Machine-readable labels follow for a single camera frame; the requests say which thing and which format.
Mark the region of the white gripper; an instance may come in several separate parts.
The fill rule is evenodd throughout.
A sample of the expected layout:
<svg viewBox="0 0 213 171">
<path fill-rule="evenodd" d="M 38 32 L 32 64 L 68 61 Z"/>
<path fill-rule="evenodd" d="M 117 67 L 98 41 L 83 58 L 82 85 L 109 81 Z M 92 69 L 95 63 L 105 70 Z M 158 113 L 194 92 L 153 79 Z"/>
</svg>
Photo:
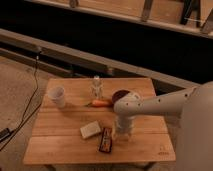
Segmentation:
<svg viewBox="0 0 213 171">
<path fill-rule="evenodd" d="M 134 116 L 117 116 L 114 121 L 112 139 L 129 140 L 132 135 Z"/>
</svg>

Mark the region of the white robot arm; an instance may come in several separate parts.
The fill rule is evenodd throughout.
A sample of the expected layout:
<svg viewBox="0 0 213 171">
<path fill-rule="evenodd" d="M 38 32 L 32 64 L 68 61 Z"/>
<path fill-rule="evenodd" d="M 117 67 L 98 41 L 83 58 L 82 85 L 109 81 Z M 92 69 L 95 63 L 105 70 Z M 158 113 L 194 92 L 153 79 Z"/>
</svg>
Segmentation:
<svg viewBox="0 0 213 171">
<path fill-rule="evenodd" d="M 130 133 L 136 115 L 180 116 L 174 171 L 213 171 L 213 81 L 147 99 L 118 90 L 112 103 L 117 133 Z"/>
</svg>

